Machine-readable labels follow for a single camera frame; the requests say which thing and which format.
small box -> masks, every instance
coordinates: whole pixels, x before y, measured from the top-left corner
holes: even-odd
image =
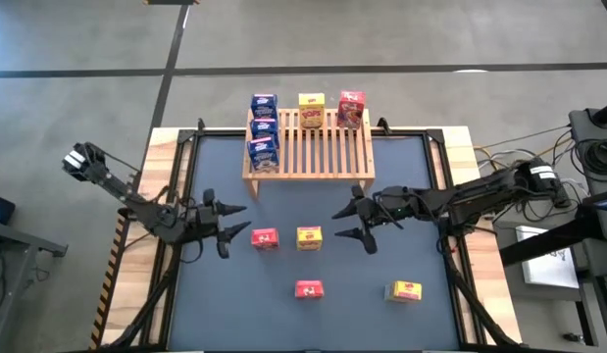
[[[325,122],[325,94],[299,94],[299,124],[303,128],[318,128]]]
[[[385,287],[383,298],[397,302],[420,301],[422,288],[420,283],[396,280]]]
[[[294,297],[304,298],[322,298],[325,296],[323,283],[320,280],[298,280],[294,289]]]
[[[249,124],[253,139],[271,136],[279,149],[279,128],[275,119],[254,119]]]
[[[253,94],[251,98],[251,112],[253,112],[253,119],[278,120],[277,95]]]
[[[366,94],[364,92],[340,92],[336,122],[338,127],[360,128],[365,103]]]
[[[261,250],[279,248],[279,234],[277,229],[253,229],[253,231],[251,231],[251,245]]]
[[[248,154],[255,172],[278,172],[279,159],[277,147],[272,137],[249,141]]]
[[[298,227],[296,229],[296,250],[321,250],[323,232],[320,227]]]

wooden tabletop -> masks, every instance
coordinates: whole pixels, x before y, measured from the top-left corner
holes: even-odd
[[[414,126],[397,128],[413,128],[417,130],[425,128],[442,129],[453,182],[457,184],[480,177],[473,143],[471,142],[469,129],[466,126]],[[169,183],[177,146],[177,134],[180,129],[180,127],[153,129],[138,188],[138,192],[147,199],[157,195],[161,188]],[[219,127],[215,129],[223,130],[227,128]],[[187,154],[184,156],[181,165],[185,166],[186,162]],[[441,176],[440,161],[435,157],[434,165],[437,174]],[[182,176],[184,176],[183,171],[184,167],[181,167],[180,174]],[[182,187],[182,182],[183,180],[180,181],[179,187]],[[119,217],[116,225],[117,235],[112,246],[112,256],[109,261],[109,269],[103,283],[101,300],[97,308],[94,329],[91,334],[90,347],[92,348],[97,344],[110,343],[118,338],[134,318],[135,314],[137,314],[148,294],[157,240],[152,236],[148,236],[132,245],[119,256],[118,250],[122,247],[123,232],[126,233],[126,243],[146,233],[144,228],[138,223],[126,225],[125,227],[126,223],[127,220]],[[492,228],[492,224],[486,221],[481,221],[479,226]],[[495,237],[485,231],[475,231],[466,236],[466,242],[480,302],[508,336],[517,342],[521,342],[521,334]],[[456,253],[454,256],[456,264],[461,266],[458,254]],[[468,341],[476,342],[468,304],[461,298],[460,305],[467,329]],[[160,301],[156,309],[156,320],[152,327],[152,332],[159,331],[162,307],[163,300]],[[493,344],[489,336],[487,339],[489,343]]]

red box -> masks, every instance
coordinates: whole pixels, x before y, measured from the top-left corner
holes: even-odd
[[[294,290],[294,296],[302,298],[322,298],[325,296],[323,283],[319,280],[298,280]]]
[[[277,229],[253,229],[251,232],[251,245],[262,250],[279,248],[279,234],[277,233]]]
[[[360,128],[365,103],[366,94],[364,92],[340,92],[337,125],[339,127]]]

concrete floor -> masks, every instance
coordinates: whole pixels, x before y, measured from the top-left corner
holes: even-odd
[[[139,0],[0,1],[0,71],[164,68],[178,10]],[[177,67],[577,62],[607,62],[599,0],[203,0],[190,9]],[[160,84],[0,79],[0,195],[18,205],[13,226],[70,243],[65,259],[39,259],[52,276],[26,293],[10,351],[86,347],[119,204],[61,172],[61,159],[90,140],[139,165]],[[300,91],[323,91],[331,104],[343,88],[365,90],[373,117],[392,125],[466,125],[485,145],[607,104],[607,71],[176,77],[162,125],[201,117],[241,126],[253,92],[278,93],[286,107]],[[559,134],[493,151],[540,151]],[[559,172],[582,180],[567,161]],[[559,305],[515,299],[515,308],[531,346],[598,351],[547,327],[567,312]]]

yellow cereal box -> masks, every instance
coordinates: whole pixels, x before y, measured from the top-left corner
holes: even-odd
[[[420,283],[396,280],[385,287],[385,300],[398,302],[420,301],[422,298]]]
[[[320,227],[298,227],[296,229],[296,250],[321,250],[323,232]]]
[[[299,124],[304,128],[318,128],[325,122],[325,94],[299,93]]]

